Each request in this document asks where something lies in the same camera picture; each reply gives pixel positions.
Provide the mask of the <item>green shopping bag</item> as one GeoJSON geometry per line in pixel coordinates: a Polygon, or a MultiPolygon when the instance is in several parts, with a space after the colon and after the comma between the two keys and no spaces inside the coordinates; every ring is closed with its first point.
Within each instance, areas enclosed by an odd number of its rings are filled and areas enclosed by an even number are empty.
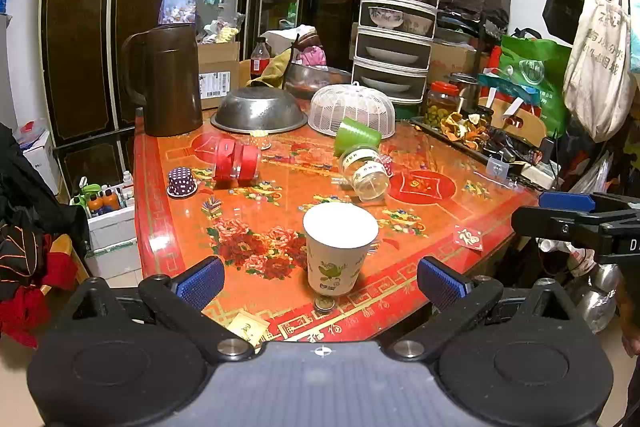
{"type": "Polygon", "coordinates": [[[534,90],[536,105],[547,134],[559,138],[568,123],[568,110],[563,101],[563,81],[570,48],[549,39],[538,39],[530,28],[515,35],[504,35],[500,41],[498,75],[518,87],[534,90]]]}

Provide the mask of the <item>cardboard box with label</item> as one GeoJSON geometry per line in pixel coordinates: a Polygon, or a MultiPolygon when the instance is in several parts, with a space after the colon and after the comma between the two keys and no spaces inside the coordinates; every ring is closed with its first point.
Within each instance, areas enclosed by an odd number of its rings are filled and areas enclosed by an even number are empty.
{"type": "Polygon", "coordinates": [[[202,43],[198,45],[198,79],[202,109],[220,106],[224,98],[240,87],[240,44],[202,43]]]}

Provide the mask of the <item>white paper cup green print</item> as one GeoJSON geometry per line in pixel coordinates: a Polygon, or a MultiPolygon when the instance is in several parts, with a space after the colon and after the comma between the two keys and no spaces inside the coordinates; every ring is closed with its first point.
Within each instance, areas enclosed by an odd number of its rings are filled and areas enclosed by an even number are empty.
{"type": "Polygon", "coordinates": [[[309,286],[322,296],[348,294],[378,237],[378,221],[354,204],[324,202],[306,211],[303,228],[309,286]]]}

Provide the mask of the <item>purple polka dot cup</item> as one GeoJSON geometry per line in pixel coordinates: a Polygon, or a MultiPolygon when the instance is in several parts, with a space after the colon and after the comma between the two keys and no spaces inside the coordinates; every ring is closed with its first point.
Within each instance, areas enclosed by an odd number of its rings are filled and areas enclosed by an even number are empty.
{"type": "Polygon", "coordinates": [[[198,191],[198,182],[189,167],[176,167],[167,175],[167,195],[171,198],[186,198],[198,191]]]}

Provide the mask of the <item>white stacked drawer rack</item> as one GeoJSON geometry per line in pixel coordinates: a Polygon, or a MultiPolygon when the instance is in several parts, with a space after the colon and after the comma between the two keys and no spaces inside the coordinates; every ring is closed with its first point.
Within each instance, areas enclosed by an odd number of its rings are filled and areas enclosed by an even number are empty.
{"type": "Polygon", "coordinates": [[[352,82],[416,105],[426,92],[439,0],[360,0],[352,82]]]}

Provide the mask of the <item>green plastic cup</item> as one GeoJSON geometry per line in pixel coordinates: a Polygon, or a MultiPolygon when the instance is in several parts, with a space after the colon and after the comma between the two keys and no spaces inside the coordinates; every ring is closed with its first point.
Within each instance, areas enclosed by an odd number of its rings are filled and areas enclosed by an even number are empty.
{"type": "Polygon", "coordinates": [[[345,117],[337,128],[334,141],[334,154],[340,156],[356,145],[377,148],[382,134],[361,122],[345,117]]]}

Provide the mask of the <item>clear plastic cup with ribbon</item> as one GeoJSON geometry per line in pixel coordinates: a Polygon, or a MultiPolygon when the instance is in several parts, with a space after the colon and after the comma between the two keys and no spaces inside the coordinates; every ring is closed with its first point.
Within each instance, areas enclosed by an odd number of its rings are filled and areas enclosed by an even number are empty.
{"type": "Polygon", "coordinates": [[[390,187],[390,175],[374,147],[349,147],[340,156],[338,170],[361,202],[383,197],[390,187]]]}

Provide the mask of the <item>beige canvas tote bag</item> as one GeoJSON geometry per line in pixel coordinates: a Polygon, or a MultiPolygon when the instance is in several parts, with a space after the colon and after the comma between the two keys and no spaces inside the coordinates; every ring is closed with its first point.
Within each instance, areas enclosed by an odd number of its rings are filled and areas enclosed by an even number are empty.
{"type": "Polygon", "coordinates": [[[630,0],[584,0],[565,69],[566,108],[594,142],[620,130],[638,86],[630,72],[630,0]]]}

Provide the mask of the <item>red floral tablecloth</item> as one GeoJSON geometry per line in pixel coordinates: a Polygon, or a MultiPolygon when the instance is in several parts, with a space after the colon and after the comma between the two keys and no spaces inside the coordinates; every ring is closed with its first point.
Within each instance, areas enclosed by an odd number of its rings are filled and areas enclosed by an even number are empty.
{"type": "Polygon", "coordinates": [[[320,314],[308,286],[303,217],[324,202],[353,202],[328,136],[303,127],[273,135],[253,185],[213,178],[221,132],[211,124],[172,138],[134,136],[136,229],[144,275],[176,275],[208,256],[224,264],[224,289],[206,308],[230,324],[243,314],[269,340],[363,340],[404,329],[426,301],[416,266],[434,256],[460,272],[484,272],[509,245],[512,212],[535,204],[524,187],[488,179],[484,166],[401,122],[382,143],[393,161],[390,191],[367,203],[380,231],[360,277],[320,314]],[[167,175],[189,167],[198,191],[167,195],[167,175]]]}

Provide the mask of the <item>white box with bottles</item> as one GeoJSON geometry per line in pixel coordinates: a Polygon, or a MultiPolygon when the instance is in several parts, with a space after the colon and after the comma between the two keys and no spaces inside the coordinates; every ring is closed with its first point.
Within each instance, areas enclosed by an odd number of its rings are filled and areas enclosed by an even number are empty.
{"type": "Polygon", "coordinates": [[[89,251],[86,265],[94,277],[105,280],[141,268],[134,227],[134,177],[124,171],[116,184],[90,183],[85,176],[70,203],[88,217],[89,251]]]}

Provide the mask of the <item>small orange dotted cup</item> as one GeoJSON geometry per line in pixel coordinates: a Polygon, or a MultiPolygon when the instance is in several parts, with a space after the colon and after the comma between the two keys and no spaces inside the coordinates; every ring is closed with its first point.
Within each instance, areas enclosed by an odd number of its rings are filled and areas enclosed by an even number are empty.
{"type": "Polygon", "coordinates": [[[258,148],[258,150],[269,150],[271,147],[270,135],[264,130],[252,131],[248,137],[248,144],[258,148]]]}

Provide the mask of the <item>clear cup red ribbon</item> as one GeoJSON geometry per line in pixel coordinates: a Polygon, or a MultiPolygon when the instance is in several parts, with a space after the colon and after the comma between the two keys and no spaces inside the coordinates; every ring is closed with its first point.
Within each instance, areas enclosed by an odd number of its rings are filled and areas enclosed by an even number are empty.
{"type": "Polygon", "coordinates": [[[214,175],[216,182],[255,182],[259,176],[262,151],[254,145],[222,138],[215,147],[214,175]]]}

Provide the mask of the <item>steel colander bowl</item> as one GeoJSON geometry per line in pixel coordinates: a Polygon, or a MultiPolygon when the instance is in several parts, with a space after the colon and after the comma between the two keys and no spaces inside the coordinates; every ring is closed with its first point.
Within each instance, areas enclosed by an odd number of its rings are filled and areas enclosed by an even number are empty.
{"type": "Polygon", "coordinates": [[[307,116],[291,93],[271,87],[244,87],[231,91],[222,100],[210,123],[229,133],[273,134],[305,126],[307,116]]]}

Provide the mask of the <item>glass jar red lid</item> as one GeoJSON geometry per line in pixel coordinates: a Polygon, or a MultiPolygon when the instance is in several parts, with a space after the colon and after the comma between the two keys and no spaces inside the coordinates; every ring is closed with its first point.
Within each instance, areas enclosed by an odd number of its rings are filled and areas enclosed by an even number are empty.
{"type": "Polygon", "coordinates": [[[459,88],[445,81],[434,81],[426,96],[424,120],[432,128],[439,128],[451,113],[457,110],[459,88]]]}

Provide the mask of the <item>white mesh food cover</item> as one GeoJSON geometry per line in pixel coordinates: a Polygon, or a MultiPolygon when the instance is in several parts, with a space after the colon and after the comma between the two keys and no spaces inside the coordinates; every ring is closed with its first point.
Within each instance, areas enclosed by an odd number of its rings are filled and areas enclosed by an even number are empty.
{"type": "Polygon", "coordinates": [[[311,98],[308,124],[314,131],[335,136],[344,118],[380,132],[383,139],[395,134],[395,109],[381,91],[359,84],[334,84],[311,98]]]}

